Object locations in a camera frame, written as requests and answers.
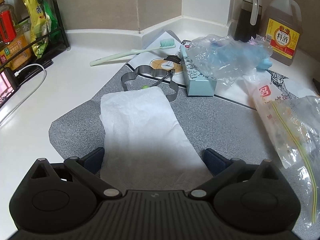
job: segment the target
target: white paper towel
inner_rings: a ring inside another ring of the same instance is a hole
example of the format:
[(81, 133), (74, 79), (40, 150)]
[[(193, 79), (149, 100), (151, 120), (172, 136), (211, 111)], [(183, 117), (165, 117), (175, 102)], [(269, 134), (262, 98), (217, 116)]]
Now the white paper towel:
[(189, 191), (212, 178), (159, 87), (101, 98), (101, 178), (121, 190)]

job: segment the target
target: silver bolt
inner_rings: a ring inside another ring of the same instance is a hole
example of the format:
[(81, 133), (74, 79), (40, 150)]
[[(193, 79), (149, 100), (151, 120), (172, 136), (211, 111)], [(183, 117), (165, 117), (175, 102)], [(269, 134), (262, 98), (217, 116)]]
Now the silver bolt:
[(115, 188), (108, 188), (103, 193), (107, 197), (115, 197), (115, 196), (118, 196), (120, 192), (119, 192), (119, 190), (117, 190)]
[(195, 190), (191, 191), (191, 195), (194, 197), (204, 197), (207, 195), (207, 192), (205, 192), (202, 189), (195, 189)]

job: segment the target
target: yellow seasoning bag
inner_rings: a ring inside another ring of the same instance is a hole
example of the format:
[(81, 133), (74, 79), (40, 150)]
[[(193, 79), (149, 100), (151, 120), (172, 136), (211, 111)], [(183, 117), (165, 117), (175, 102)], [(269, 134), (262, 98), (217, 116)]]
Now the yellow seasoning bag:
[[(31, 33), (30, 41), (33, 42), (41, 36), (48, 33), (47, 20), (45, 18), (44, 10), (40, 5), (40, 0), (23, 0), (27, 7), (31, 19)], [(42, 39), (36, 44), (32, 45), (33, 52), (37, 58), (41, 58), (47, 47), (49, 37)]]

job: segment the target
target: gray woven fabric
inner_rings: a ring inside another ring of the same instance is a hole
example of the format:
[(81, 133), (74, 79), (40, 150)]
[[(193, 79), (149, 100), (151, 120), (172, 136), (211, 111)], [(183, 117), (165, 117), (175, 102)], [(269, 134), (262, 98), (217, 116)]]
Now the gray woven fabric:
[[(64, 159), (74, 155), (83, 157), (95, 148), (104, 146), (104, 129), (99, 118), (100, 99), (104, 94), (123, 91), (120, 78), (129, 71), (128, 66), (123, 66), (91, 100), (51, 124), (50, 142)], [(137, 90), (154, 82), (138, 76), (126, 84), (129, 90)], [(165, 94), (174, 93), (166, 83), (161, 83), (159, 87)], [(247, 163), (259, 164), (263, 159), (271, 159), (290, 182), (299, 199), (305, 199), (297, 169), (283, 168), (256, 111), (217, 97), (188, 97), (185, 88), (179, 88), (177, 99), (170, 104), (200, 156), (204, 149), (212, 148), (226, 158), (238, 157)], [(306, 207), (302, 203), (294, 232), (302, 239), (318, 239), (320, 223), (306, 229), (302, 219), (305, 216)]]

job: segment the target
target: phone screen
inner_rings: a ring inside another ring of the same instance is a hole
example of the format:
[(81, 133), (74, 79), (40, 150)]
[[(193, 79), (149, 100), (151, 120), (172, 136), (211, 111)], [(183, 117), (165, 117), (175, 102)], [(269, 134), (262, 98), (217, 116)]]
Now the phone screen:
[(14, 93), (14, 89), (10, 84), (7, 76), (4, 72), (0, 73), (0, 107), (9, 99), (9, 97)]

